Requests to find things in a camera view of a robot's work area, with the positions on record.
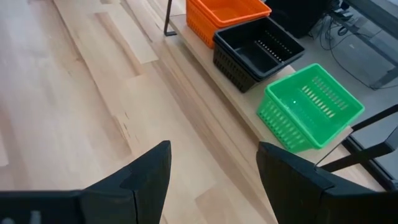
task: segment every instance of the wood grain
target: wood grain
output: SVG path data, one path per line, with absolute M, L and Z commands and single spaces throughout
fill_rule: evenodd
M 169 139 L 161 223 L 276 223 L 258 137 L 180 37 L 163 37 L 166 3 L 0 2 L 0 190 L 87 187 Z M 338 175 L 381 189 L 360 166 Z

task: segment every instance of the plastic basket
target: plastic basket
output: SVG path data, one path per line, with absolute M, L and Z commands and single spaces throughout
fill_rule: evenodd
M 211 49 L 216 30 L 270 13 L 260 0 L 187 0 L 187 24 Z
M 214 60 L 220 65 L 231 66 L 225 74 L 243 92 L 300 58 L 304 48 L 293 37 L 268 18 L 238 24 L 216 32 Z
M 258 116 L 290 152 L 321 149 L 364 111 L 325 69 L 313 64 L 270 84 Z

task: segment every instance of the cable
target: cable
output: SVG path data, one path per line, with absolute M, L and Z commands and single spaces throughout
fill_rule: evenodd
M 335 45 L 332 47 L 332 46 L 331 46 L 331 37 L 330 37 L 331 25 L 332 25 L 332 23 L 333 23 L 333 19 L 332 19 L 332 21 L 330 22 L 328 31 L 325 33 L 325 39 L 327 38 L 327 39 L 329 40 L 329 49 L 325 48 L 325 47 L 322 45 L 322 35 L 321 35 L 321 37 L 320 37 L 320 45 L 321 45 L 321 47 L 322 47 L 324 50 L 329 50 L 329 51 L 330 51 L 331 56 L 333 57 L 333 59 L 335 59 L 336 63 L 337 63 L 344 71 L 346 71 L 346 72 L 347 72 L 349 75 L 351 75 L 354 79 L 356 79 L 357 81 L 359 81 L 360 83 L 362 83 L 362 85 L 364 85 L 364 86 L 366 86 L 366 87 L 368 87 L 369 89 L 372 89 L 372 90 L 385 90 L 385 89 L 388 89 L 388 88 L 394 88 L 394 87 L 397 87 L 397 86 L 398 86 L 398 85 L 393 85 L 393 86 L 387 86 L 387 87 L 381 87 L 381 88 L 372 88 L 372 87 L 370 87 L 370 86 L 367 85 L 365 82 L 363 82 L 362 80 L 360 80 L 359 78 L 357 78 L 355 75 L 353 75 L 350 71 L 348 71 L 344 66 L 342 66 L 342 64 L 340 64 L 340 62 L 337 60 L 337 58 L 335 57 L 335 55 L 334 55 L 334 53 L 333 53 L 333 49 L 334 49 L 335 47 L 337 47 L 339 44 L 341 44 L 342 41 L 344 41 L 347 37 L 350 37 L 350 36 L 352 36 L 352 35 L 364 35 L 364 36 L 366 36 L 366 37 L 368 37 L 368 38 L 373 38 L 374 36 L 378 35 L 378 33 L 380 33 L 382 30 L 380 30 L 379 32 L 377 32 L 373 37 L 370 37 L 370 36 L 365 35 L 365 34 L 359 34 L 359 33 L 358 33 L 358 34 L 350 34 L 350 35 L 344 37 L 343 39 L 341 39 L 337 44 L 335 44 Z

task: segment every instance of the gray floor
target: gray floor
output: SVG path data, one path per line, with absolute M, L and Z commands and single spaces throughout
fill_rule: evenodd
M 343 37 L 333 29 L 331 36 L 332 45 L 335 45 Z M 380 29 L 368 22 L 363 27 L 363 32 L 373 36 Z M 328 47 L 328 40 L 322 36 L 322 42 Z M 372 41 L 388 51 L 390 55 L 398 59 L 398 41 L 388 34 L 379 32 Z M 374 91 L 359 81 L 355 80 L 349 73 L 344 71 L 331 56 L 330 51 L 323 50 L 320 40 L 310 37 L 300 39 L 299 42 L 306 48 L 306 54 L 292 66 L 298 70 L 311 63 L 319 63 L 328 70 L 348 91 L 350 91 L 365 106 L 365 112 L 357 119 L 356 123 L 362 121 L 392 105 L 398 103 L 398 87 Z M 380 78 L 388 70 L 394 68 L 389 62 L 375 53 L 371 48 L 362 43 L 354 35 L 347 37 L 342 43 L 333 49 L 335 57 L 348 71 L 363 82 L 370 84 Z M 398 85 L 398 79 L 386 86 Z M 398 114 L 395 114 L 379 123 L 359 131 L 354 136 L 364 146 L 372 146 L 385 140 L 392 130 L 398 126 Z M 378 159 L 388 171 L 398 179 L 398 151 Z

